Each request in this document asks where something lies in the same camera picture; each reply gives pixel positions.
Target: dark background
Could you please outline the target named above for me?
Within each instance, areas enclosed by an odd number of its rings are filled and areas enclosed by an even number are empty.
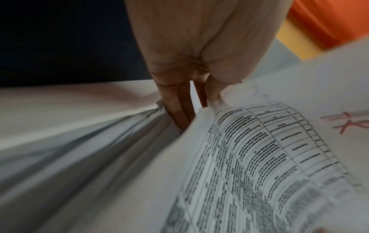
[[[150,79],[123,0],[0,7],[0,86]]]

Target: orange object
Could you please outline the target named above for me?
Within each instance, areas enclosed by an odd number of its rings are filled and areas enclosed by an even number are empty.
[[[295,0],[290,14],[327,48],[369,35],[369,0]]]

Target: hand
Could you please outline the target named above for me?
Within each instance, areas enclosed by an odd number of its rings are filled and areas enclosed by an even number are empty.
[[[125,0],[138,47],[163,103],[182,129],[201,105],[249,76],[292,0]]]

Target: orange fabric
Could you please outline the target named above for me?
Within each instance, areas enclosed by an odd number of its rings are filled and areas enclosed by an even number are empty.
[[[290,14],[327,48],[369,35],[369,0],[295,0]]]

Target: yellow surface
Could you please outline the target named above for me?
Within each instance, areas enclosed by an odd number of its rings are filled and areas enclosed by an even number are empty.
[[[291,19],[282,24],[277,38],[302,60],[314,58],[323,50]]]

